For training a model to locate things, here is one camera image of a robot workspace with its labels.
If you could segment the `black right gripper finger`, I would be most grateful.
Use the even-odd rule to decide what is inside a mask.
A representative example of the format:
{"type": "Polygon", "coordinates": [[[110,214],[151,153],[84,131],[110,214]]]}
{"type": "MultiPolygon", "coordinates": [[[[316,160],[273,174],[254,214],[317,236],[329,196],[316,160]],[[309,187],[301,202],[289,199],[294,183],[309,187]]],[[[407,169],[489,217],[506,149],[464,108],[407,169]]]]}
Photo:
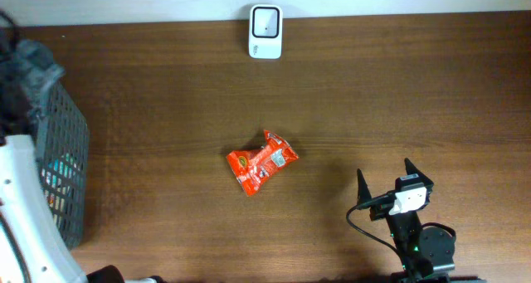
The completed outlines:
{"type": "Polygon", "coordinates": [[[366,180],[363,176],[363,172],[360,168],[357,169],[357,180],[358,180],[358,196],[357,196],[356,208],[358,210],[361,210],[366,207],[367,202],[370,202],[372,200],[372,196],[368,189],[366,180]]]}
{"type": "Polygon", "coordinates": [[[423,183],[431,183],[431,180],[409,158],[404,158],[404,163],[407,175],[417,174],[423,183]]]}

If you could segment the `red snack bag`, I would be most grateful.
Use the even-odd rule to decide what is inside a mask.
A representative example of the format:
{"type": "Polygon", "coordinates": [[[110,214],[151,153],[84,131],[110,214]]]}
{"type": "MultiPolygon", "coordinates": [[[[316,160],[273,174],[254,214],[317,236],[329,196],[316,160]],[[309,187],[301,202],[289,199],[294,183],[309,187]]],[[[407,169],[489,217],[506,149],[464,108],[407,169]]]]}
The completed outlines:
{"type": "Polygon", "coordinates": [[[269,130],[264,130],[265,144],[259,149],[234,150],[227,162],[246,196],[259,192],[262,185],[280,170],[299,159],[290,144],[269,130]]]}

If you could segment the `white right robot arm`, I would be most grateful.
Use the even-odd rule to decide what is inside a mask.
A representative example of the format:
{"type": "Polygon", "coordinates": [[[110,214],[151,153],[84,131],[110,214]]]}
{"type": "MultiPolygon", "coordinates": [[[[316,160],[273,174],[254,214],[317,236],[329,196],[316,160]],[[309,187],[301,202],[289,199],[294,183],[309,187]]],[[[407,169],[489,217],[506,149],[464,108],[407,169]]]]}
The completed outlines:
{"type": "Polygon", "coordinates": [[[390,276],[392,282],[449,282],[455,269],[456,233],[436,222],[422,223],[418,212],[430,203],[434,183],[409,159],[404,159],[406,174],[395,180],[393,190],[372,197],[361,170],[357,171],[357,203],[347,211],[369,210],[370,219],[387,222],[393,243],[375,237],[352,221],[355,230],[389,247],[402,263],[402,271],[390,276]]]}

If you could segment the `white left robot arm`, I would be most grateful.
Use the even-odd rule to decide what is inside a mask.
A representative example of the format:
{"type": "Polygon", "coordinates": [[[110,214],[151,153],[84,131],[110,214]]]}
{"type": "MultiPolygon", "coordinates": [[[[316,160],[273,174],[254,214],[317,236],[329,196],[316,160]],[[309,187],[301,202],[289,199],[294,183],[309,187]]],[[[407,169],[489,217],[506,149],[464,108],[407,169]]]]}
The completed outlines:
{"type": "Polygon", "coordinates": [[[60,83],[64,69],[1,19],[1,280],[121,282],[71,255],[84,232],[89,129],[60,83]]]}

